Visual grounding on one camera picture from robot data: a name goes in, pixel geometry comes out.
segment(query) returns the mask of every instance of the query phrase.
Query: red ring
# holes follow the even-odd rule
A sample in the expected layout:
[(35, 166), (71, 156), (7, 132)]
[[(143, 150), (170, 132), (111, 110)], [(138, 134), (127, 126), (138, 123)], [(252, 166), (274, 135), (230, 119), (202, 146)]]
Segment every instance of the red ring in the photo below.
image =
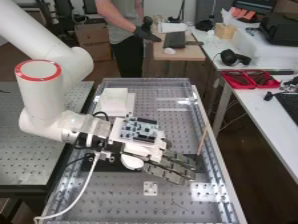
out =
[[(53, 75), (45, 77), (45, 78), (33, 78), (27, 75), (25, 75), (22, 72), (21, 72), (21, 66), (25, 65), (26, 63), (31, 62), (31, 61), (45, 61), (45, 62), (49, 62), (50, 64), (53, 64), (55, 66), (55, 69), (57, 71), (54, 72)], [(23, 61), (21, 62), (17, 66), (15, 66), (15, 69), (14, 69), (14, 72), (15, 72), (15, 75), (27, 80), (27, 81), (33, 81), (33, 82), (43, 82), (43, 81), (49, 81), (54, 78), (57, 78), (59, 75), (61, 75), (61, 67), (57, 63), (54, 63), (53, 61), (47, 61), (47, 60), (27, 60), (27, 61)]]

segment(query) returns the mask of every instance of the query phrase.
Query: robotic arm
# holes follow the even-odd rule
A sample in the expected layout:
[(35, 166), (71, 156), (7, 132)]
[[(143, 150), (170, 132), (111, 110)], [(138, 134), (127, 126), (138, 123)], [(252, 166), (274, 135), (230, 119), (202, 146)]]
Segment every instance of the robotic arm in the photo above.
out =
[[(18, 120), (23, 132), (74, 148), (101, 149), (102, 159), (119, 153), (127, 169), (143, 170), (175, 184), (194, 179), (195, 164), (168, 151), (156, 123), (117, 118), (111, 128), (107, 120), (65, 110), (63, 92), (91, 72), (91, 57), (83, 49), (69, 48), (10, 0), (0, 0), (0, 34), (31, 58), (14, 71), (25, 105)], [(126, 130), (133, 125), (138, 132)], [(106, 147), (114, 142), (121, 143), (115, 151)]]

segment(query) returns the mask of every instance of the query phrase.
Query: red container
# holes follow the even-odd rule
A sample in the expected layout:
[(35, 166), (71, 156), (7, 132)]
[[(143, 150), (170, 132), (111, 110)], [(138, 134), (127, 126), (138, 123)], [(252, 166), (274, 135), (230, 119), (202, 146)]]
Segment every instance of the red container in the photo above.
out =
[(222, 77), (234, 89), (255, 89), (255, 82), (243, 71), (222, 71)]
[(275, 89), (279, 88), (280, 82), (278, 82), (272, 76), (260, 70), (247, 70), (244, 74), (252, 79), (255, 82), (256, 88), (260, 89)]

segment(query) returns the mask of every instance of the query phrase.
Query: person's hand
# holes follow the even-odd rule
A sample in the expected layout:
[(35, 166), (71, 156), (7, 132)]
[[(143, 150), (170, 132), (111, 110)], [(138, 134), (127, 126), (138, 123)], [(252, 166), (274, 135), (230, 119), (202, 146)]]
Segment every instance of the person's hand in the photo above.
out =
[(160, 38), (156, 37), (151, 32), (146, 32), (137, 26), (135, 31), (133, 32), (134, 35), (145, 40), (150, 40), (151, 42), (160, 42)]

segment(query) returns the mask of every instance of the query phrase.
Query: glass table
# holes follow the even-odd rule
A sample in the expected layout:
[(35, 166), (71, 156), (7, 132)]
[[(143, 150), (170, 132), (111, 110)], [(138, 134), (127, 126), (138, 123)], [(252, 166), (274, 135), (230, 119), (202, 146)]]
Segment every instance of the glass table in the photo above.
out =
[[(134, 116), (158, 121), (172, 151), (195, 156), (207, 127), (195, 181), (178, 186), (146, 173), (94, 172), (73, 209), (43, 223), (246, 223), (202, 102), (188, 80), (105, 79), (95, 91), (90, 114), (105, 88), (127, 88), (135, 94)], [(73, 151), (69, 161), (85, 153), (85, 150)], [(81, 162), (66, 168), (42, 215), (67, 207), (86, 175)], [(145, 181), (156, 182), (156, 196), (143, 195)]]

